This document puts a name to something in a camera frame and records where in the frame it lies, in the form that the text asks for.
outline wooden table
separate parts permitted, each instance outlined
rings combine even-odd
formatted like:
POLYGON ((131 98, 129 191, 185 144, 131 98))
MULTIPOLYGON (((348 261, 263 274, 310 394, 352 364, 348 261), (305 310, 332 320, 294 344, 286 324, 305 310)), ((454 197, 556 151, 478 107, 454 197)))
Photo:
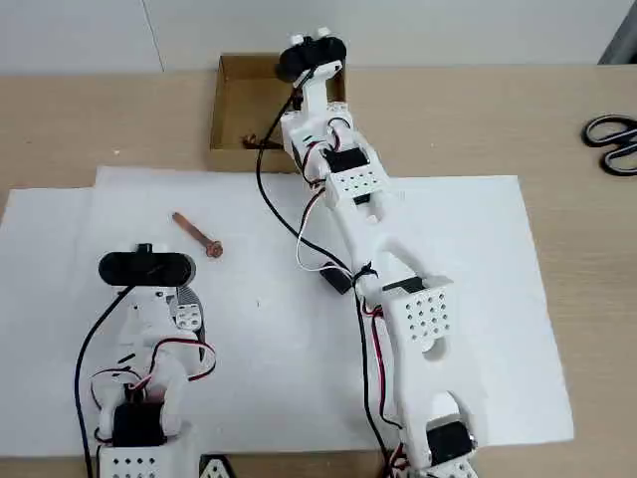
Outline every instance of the wooden table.
MULTIPOLYGON (((11 187, 89 185, 99 164, 204 168, 213 87, 212 72, 0 78, 0 204, 11 187)), ((601 113, 637 116, 637 69, 352 70, 347 94, 391 174, 521 178, 576 438, 484 449, 481 476, 635 476, 637 178, 602 173, 578 132, 601 113)), ((353 452, 232 461, 240 478, 372 477, 378 466, 353 452)), ((79 458, 5 459, 0 476, 84 470, 79 458)))

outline cardboard box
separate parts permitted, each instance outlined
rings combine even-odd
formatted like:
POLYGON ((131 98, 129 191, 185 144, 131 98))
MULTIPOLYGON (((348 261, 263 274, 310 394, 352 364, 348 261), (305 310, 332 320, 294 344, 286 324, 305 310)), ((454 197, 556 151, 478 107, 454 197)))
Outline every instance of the cardboard box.
MULTIPOLYGON (((292 85, 275 75, 279 55, 222 55, 217 73, 212 131, 210 135, 209 168, 214 171, 254 171, 257 151, 246 149, 242 138, 255 134, 261 139, 275 115, 286 102, 292 85)), ((330 101, 345 101, 344 69, 327 84, 330 101)), ((282 143, 277 126, 271 138, 282 143)), ((282 150, 268 149, 264 153, 263 170, 295 172, 292 159, 282 150)))

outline copper bolt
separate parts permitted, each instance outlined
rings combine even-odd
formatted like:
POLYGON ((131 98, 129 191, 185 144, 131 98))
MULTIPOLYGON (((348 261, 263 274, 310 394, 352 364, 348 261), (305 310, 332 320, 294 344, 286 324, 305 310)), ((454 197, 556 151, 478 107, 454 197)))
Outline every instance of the copper bolt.
POLYGON ((175 221, 179 227, 186 231, 195 241, 201 244, 206 250, 206 256, 219 257, 223 254, 223 247, 220 241, 213 241, 203 232, 201 232, 195 225, 193 225, 183 214, 175 212, 172 214, 172 220, 175 221))

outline scissors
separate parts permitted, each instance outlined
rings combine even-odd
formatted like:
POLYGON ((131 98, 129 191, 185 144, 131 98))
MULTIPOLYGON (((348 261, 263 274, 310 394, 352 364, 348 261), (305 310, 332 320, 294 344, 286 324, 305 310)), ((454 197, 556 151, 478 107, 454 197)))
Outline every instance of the scissors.
POLYGON ((604 153, 599 159, 600 167, 615 176, 637 175, 637 165, 629 168, 619 167, 615 159, 637 152, 637 119, 624 115, 604 115, 589 121, 581 131, 581 140, 590 147, 603 147, 611 144, 617 147, 604 153), (607 135, 595 135, 594 130, 603 124, 619 126, 620 131, 607 135))

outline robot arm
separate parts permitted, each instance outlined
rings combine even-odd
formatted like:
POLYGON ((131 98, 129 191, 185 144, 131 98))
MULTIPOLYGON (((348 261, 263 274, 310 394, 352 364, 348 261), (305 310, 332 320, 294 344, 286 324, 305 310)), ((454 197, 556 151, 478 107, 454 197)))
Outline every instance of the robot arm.
POLYGON ((416 476, 469 476, 474 437, 485 439, 487 429, 479 371, 474 361, 467 362, 468 345, 458 331, 454 284, 429 271, 414 238, 400 233, 400 204, 378 154, 356 130, 347 104, 327 101, 325 82, 342 69, 342 42, 322 29, 314 39, 293 37, 293 44, 279 70, 298 74, 295 86, 303 85, 304 102, 300 111, 281 117, 284 148, 311 189, 324 187, 351 271, 371 264, 377 273, 360 276, 354 287, 367 304, 382 307, 411 470, 416 476), (389 280, 380 267, 384 254, 410 273, 389 280), (434 413, 440 393, 454 398, 457 415, 434 413))
POLYGON ((182 254, 153 253, 147 244, 107 254, 100 275, 110 285, 135 286, 114 366, 92 380, 100 408, 95 437, 110 445, 99 452, 101 474, 197 477, 200 453, 180 404, 188 382, 214 369, 215 353, 204 341, 201 304, 188 288, 194 265, 182 254))

